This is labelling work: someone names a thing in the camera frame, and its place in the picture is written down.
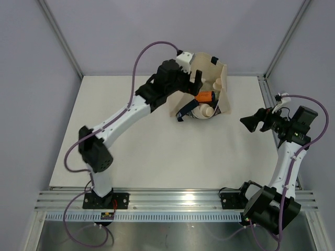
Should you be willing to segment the orange blue spray bottle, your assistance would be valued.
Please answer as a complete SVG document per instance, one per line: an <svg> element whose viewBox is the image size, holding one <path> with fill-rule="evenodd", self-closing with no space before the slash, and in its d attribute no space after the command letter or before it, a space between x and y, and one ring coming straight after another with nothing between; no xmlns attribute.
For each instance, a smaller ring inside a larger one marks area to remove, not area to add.
<svg viewBox="0 0 335 251"><path fill-rule="evenodd" d="M198 95L195 96L195 99L201 103L214 102L216 96L214 91L203 91L199 92Z"/></svg>

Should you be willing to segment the white cream bottle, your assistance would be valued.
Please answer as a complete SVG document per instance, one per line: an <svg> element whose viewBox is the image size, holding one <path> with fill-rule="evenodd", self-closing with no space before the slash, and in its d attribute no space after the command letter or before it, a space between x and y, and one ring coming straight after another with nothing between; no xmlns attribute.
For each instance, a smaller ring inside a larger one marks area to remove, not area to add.
<svg viewBox="0 0 335 251"><path fill-rule="evenodd" d="M213 83L213 89L220 91L222 89L222 81L220 78L217 78Z"/></svg>

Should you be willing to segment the cream bottle with round cap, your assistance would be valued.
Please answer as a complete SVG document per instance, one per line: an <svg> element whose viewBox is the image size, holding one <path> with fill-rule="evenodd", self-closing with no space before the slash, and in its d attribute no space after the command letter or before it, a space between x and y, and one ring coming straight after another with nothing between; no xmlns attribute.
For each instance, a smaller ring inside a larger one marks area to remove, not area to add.
<svg viewBox="0 0 335 251"><path fill-rule="evenodd" d="M210 118L214 114L214 109L209 104L201 104L199 110L202 116Z"/></svg>

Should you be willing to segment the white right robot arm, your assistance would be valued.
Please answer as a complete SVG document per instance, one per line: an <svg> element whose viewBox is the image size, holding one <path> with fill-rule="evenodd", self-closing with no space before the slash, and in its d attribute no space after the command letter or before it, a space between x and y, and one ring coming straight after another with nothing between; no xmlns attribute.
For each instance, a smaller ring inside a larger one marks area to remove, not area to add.
<svg viewBox="0 0 335 251"><path fill-rule="evenodd" d="M292 118L282 117L281 111L260 108L254 115L240 122L254 132L263 123L261 132L272 130L280 140L278 160L268 185L253 181L245 182L237 194L237 202L244 207L243 215L261 225L272 234L279 234L300 212L301 205L295 201L295 182L311 138L307 136L317 112L299 106Z"/></svg>

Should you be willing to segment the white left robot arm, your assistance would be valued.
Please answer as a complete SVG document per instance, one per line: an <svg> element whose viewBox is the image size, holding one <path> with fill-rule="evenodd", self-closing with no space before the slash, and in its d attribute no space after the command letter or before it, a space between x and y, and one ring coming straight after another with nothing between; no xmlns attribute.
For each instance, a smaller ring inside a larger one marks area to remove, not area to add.
<svg viewBox="0 0 335 251"><path fill-rule="evenodd" d="M79 153L90 171L92 181L87 199L98 208L108 208L114 202L114 190L105 173L113 163L109 148L134 123L153 113L166 103L176 91L198 95L202 87L202 71L191 73L174 59L164 61L155 74L136 91L132 100L119 113L111 116L95 128L83 126L79 130Z"/></svg>

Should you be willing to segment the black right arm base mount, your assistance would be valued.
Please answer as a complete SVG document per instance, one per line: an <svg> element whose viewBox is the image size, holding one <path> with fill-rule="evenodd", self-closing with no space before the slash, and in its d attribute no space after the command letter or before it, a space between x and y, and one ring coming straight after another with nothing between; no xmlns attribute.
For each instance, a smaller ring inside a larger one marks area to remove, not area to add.
<svg viewBox="0 0 335 251"><path fill-rule="evenodd" d="M218 196L220 198L222 209L233 210L233 209L244 209L248 203L247 198L241 192L241 189L234 189L223 187L219 190Z"/></svg>

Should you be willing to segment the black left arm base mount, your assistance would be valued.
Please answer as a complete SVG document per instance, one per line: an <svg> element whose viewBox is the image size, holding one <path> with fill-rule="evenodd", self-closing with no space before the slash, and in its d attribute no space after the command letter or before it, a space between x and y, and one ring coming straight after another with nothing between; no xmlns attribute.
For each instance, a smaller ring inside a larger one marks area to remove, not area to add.
<svg viewBox="0 0 335 251"><path fill-rule="evenodd" d="M83 209L128 209L129 193L111 191L99 197L94 191L86 193L82 204Z"/></svg>

